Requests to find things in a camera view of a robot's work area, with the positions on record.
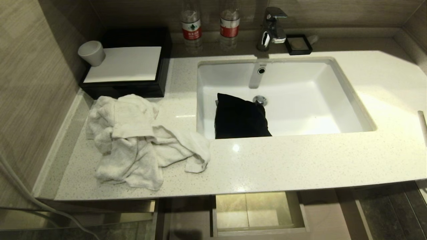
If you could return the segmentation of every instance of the beige wall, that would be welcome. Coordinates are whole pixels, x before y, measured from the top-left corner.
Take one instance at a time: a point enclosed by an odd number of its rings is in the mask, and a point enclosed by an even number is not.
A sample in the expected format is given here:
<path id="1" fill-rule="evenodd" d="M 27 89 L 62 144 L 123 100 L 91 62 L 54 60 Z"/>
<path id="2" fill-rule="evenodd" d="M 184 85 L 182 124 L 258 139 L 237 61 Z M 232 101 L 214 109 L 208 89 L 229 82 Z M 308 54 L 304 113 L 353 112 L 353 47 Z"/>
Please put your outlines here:
<path id="1" fill-rule="evenodd" d="M 179 0 L 91 0 L 106 28 L 168 26 L 180 32 Z M 218 0 L 199 0 L 202 29 L 219 28 Z M 401 27 L 423 0 L 239 0 L 241 29 L 256 29 L 267 6 L 282 8 L 285 27 Z"/>
<path id="2" fill-rule="evenodd" d="M 0 151 L 32 189 L 103 27 L 87 0 L 0 1 Z M 30 205 L 0 165 L 0 207 Z"/>
<path id="3" fill-rule="evenodd" d="M 424 48 L 427 52 L 427 2 L 411 16 L 405 23 L 404 29 Z"/>

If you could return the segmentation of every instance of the crumpled towel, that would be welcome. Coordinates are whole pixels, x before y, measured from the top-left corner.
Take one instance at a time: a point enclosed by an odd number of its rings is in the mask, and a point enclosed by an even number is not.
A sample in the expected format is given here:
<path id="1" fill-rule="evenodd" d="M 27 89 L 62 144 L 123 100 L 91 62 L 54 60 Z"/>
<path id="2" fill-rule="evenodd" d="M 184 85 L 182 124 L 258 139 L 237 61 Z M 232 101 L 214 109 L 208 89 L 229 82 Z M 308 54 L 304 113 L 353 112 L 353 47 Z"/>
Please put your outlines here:
<path id="1" fill-rule="evenodd" d="M 134 94 L 100 97 L 86 128 L 102 153 L 95 176 L 102 182 L 159 190 L 163 167 L 187 159 L 185 171 L 200 173 L 210 160 L 209 140 L 157 124 L 158 106 Z"/>

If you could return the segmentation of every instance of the ceramic cup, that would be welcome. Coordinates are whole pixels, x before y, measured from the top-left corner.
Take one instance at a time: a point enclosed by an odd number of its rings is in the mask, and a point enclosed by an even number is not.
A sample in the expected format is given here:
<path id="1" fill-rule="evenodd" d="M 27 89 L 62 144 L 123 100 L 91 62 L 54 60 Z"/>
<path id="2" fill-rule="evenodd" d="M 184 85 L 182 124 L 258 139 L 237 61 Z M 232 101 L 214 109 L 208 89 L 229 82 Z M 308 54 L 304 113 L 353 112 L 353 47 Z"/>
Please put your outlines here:
<path id="1" fill-rule="evenodd" d="M 105 52 L 102 44 L 98 41 L 89 41 L 79 47 L 79 56 L 88 62 L 92 67 L 97 67 L 105 59 Z"/>

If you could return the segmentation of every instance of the tissue box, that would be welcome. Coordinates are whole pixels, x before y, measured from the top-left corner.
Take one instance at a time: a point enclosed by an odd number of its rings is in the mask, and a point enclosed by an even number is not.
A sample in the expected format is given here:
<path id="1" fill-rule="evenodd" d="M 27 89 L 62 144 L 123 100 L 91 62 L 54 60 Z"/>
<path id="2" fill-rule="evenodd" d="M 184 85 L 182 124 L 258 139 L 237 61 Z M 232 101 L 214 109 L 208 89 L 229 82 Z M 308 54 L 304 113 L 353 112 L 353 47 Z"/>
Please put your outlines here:
<path id="1" fill-rule="evenodd" d="M 172 41 L 167 28 L 116 29 L 101 40 L 105 60 L 79 86 L 92 98 L 164 97 Z"/>

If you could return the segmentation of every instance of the black soap dish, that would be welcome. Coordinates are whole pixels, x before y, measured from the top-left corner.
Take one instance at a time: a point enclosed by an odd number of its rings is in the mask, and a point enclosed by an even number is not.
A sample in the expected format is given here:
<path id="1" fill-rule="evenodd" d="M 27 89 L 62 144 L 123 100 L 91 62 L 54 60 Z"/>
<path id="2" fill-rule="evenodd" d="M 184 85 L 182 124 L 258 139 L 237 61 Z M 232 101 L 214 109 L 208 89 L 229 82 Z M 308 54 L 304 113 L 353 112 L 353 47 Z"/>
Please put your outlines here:
<path id="1" fill-rule="evenodd" d="M 304 34 L 288 35 L 285 46 L 289 55 L 309 55 L 313 51 Z"/>

